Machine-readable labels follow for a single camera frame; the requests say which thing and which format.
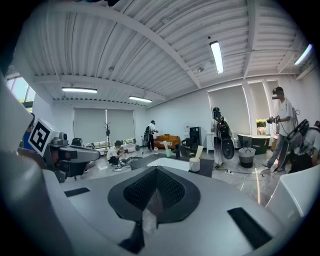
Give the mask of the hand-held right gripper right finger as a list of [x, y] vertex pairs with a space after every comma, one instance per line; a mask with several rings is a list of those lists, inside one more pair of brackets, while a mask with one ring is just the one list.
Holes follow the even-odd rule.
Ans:
[[156, 189], [162, 203], [158, 224], [183, 221], [193, 213], [201, 200], [200, 190], [194, 183], [162, 166], [156, 168]]

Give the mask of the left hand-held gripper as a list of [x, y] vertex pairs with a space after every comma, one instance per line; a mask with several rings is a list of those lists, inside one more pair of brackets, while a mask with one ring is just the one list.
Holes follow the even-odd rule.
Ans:
[[52, 171], [59, 183], [84, 174], [87, 163], [98, 160], [97, 150], [70, 145], [67, 134], [39, 118], [32, 126], [28, 143], [41, 156], [44, 169]]

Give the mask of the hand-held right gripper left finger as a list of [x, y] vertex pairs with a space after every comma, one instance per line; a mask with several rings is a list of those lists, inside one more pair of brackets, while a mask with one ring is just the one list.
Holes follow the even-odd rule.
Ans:
[[148, 167], [143, 172], [113, 186], [107, 195], [107, 200], [120, 218], [140, 222], [156, 187], [157, 168]]

